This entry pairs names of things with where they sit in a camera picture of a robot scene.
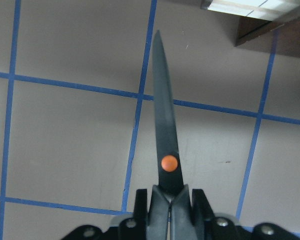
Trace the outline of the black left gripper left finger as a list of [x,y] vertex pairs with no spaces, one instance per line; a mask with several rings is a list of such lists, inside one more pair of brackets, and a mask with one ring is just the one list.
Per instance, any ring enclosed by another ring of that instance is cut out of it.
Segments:
[[147,223],[147,190],[138,189],[132,217],[123,219],[118,226],[106,232],[93,225],[81,225],[63,237],[64,240],[145,240]]

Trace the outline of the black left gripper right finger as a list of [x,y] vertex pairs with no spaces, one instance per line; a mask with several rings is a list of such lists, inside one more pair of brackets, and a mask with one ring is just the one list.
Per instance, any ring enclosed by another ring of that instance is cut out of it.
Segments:
[[215,216],[202,189],[192,191],[194,226],[202,240],[299,240],[286,229],[270,222],[255,225],[252,232],[225,216]]

